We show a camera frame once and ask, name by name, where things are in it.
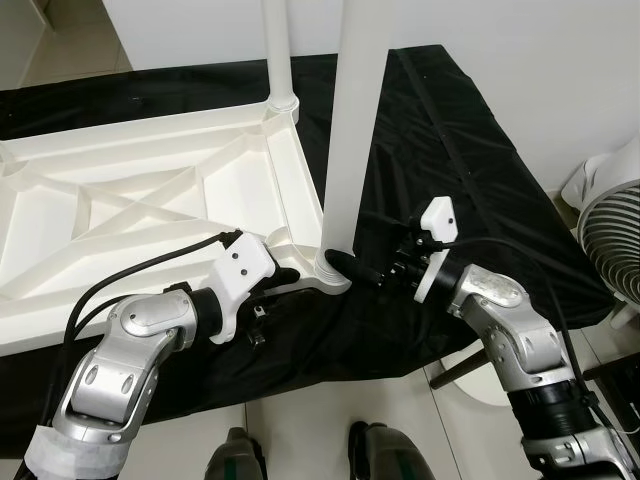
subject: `wire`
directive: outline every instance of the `wire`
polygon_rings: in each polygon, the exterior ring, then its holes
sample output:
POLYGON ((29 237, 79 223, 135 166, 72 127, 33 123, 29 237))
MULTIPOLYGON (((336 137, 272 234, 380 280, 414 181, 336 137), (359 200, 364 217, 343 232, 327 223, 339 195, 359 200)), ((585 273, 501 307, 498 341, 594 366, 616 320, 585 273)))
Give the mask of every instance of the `wire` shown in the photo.
POLYGON ((78 335, 80 335, 80 332, 82 331, 82 329, 84 327, 87 326, 87 324, 93 320, 96 316, 98 316, 98 314, 100 312, 102 312, 105 308, 109 308, 111 305, 115 305, 118 302, 121 302, 122 300, 124 300, 125 298, 130 297, 131 295, 121 295, 119 297, 113 297, 110 300, 107 300, 104 303, 101 303, 100 305, 98 305, 96 308, 94 308, 93 310, 91 310, 86 317, 84 317, 80 323, 78 323, 78 325, 76 325, 76 328, 73 332, 73 339, 75 340, 78 335))
POLYGON ((133 265, 129 268, 125 268, 124 270, 121 270, 117 273, 114 273, 113 275, 110 275, 109 277, 99 281, 98 283, 96 283, 95 285, 93 285, 92 287, 90 287, 78 300, 78 302, 75 304, 75 306, 73 307, 73 310, 71 311, 71 314, 69 315, 69 320, 67 321, 67 326, 65 328, 65 332, 64 332, 64 340, 62 342, 62 372, 61 372, 61 378, 62 380, 66 380, 68 377, 68 371, 69 371, 69 357, 70 357, 70 353, 71 353, 71 345, 73 343, 74 340, 74 333, 76 330, 76 324, 78 322, 78 318, 80 317, 80 313, 82 312, 82 309, 84 308, 84 306, 87 304, 87 302, 91 299, 91 297, 93 297, 96 293, 98 293, 100 290, 102 290, 103 288, 111 285, 114 282, 117 282, 118 280, 121 280, 125 277, 128 277, 129 275, 133 275, 135 273, 138 273, 142 270, 145 270, 147 268, 153 267, 155 265, 158 265, 160 263, 169 261, 169 260, 173 260, 174 258, 178 258, 181 257, 183 255, 187 255, 189 253, 195 252, 196 250, 200 250, 202 248, 205 248, 209 245, 212 245, 214 243, 216 243, 217 241, 224 241, 227 239, 230 239, 231 236, 233 235, 237 235, 236 232, 232 232, 232 233, 220 233, 218 235, 214 235, 212 237, 209 237, 205 240, 202 240, 201 242, 198 243, 194 243, 193 245, 189 245, 188 247, 184 247, 181 248, 179 250, 175 250, 173 252, 169 252, 169 253, 165 253, 164 255, 160 255, 158 257, 152 258, 150 260, 146 260, 144 262, 138 263, 137 265, 133 265))
POLYGON ((617 428, 615 429, 616 432, 618 433, 624 433, 625 435, 634 435, 638 432, 640 432, 640 426, 636 427, 635 429, 627 432, 626 430, 618 430, 617 428))

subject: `robotic arm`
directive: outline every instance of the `robotic arm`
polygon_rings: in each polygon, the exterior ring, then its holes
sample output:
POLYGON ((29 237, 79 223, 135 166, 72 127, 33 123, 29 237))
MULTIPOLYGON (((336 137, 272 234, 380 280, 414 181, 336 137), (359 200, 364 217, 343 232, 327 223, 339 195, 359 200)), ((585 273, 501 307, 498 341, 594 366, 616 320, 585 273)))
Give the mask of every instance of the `robotic arm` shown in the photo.
POLYGON ((178 284, 116 304, 104 338, 78 364, 52 428, 37 428, 25 455, 29 469, 40 479, 118 475, 162 362, 196 335, 219 344, 233 338, 240 305, 276 269, 262 242, 245 233, 214 262, 204 288, 178 284))
POLYGON ((469 265, 450 310, 482 340, 534 469, 547 479, 634 478, 622 440, 594 421, 558 334, 533 309, 521 285, 469 265))

